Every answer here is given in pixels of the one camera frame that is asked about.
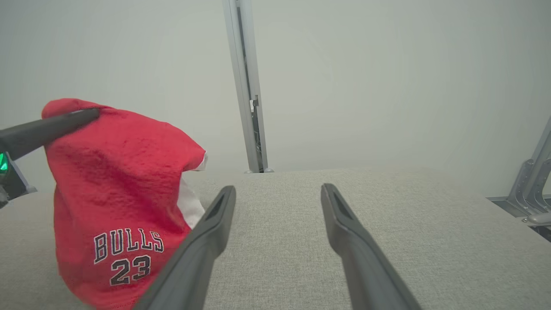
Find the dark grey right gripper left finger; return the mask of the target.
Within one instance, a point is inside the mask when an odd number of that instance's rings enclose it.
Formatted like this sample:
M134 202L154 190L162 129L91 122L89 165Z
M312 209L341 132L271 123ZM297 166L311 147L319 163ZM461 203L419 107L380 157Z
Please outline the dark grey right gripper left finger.
M236 189L225 186L195 229L185 238L135 310L201 310L214 262L226 249L232 227Z

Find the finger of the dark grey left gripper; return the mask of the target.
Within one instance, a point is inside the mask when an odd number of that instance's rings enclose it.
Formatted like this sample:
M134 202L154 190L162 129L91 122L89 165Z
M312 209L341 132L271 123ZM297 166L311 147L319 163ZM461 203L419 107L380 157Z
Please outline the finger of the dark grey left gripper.
M20 159L90 124L99 114L98 108L88 108L3 129L0 131L0 151L8 153L12 160Z

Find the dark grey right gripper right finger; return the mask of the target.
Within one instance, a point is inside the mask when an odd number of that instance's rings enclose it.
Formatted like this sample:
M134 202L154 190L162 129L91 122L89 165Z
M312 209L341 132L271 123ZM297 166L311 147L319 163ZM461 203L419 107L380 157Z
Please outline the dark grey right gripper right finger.
M353 310L420 310L421 306L338 188L321 187L325 230L342 259Z

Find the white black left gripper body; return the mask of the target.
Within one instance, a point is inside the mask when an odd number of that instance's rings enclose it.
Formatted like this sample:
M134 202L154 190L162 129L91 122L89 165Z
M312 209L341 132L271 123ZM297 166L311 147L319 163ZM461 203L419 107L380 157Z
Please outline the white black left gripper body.
M7 152L0 155L0 208L4 208L11 200L37 192L29 185L19 167Z

